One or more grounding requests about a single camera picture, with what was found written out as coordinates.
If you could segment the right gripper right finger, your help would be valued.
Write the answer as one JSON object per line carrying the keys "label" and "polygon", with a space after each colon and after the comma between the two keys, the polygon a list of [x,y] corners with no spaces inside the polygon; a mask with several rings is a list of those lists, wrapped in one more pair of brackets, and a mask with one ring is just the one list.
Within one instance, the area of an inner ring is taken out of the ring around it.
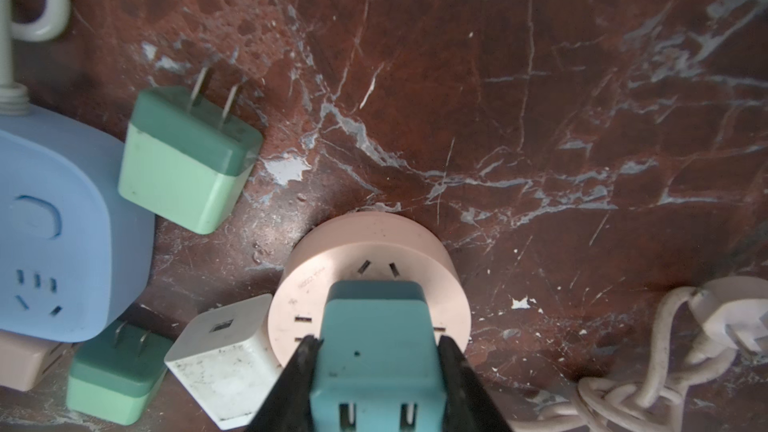
{"label": "right gripper right finger", "polygon": [[512,432],[456,342],[442,335],[438,342],[447,394],[443,431]]}

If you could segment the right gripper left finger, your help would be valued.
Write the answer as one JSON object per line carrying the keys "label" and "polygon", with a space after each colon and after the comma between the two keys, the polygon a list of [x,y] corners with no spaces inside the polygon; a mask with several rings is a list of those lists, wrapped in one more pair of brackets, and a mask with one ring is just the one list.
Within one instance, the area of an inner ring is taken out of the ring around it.
{"label": "right gripper left finger", "polygon": [[313,431],[310,393],[322,341],[305,336],[284,367],[247,432]]}

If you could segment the teal plug adapter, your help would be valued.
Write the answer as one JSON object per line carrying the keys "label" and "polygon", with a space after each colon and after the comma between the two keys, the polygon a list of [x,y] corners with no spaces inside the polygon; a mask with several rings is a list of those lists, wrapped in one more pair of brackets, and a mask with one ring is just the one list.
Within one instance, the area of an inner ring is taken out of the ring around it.
{"label": "teal plug adapter", "polygon": [[310,393],[315,430],[441,430],[447,395],[418,283],[335,283],[320,339]]}

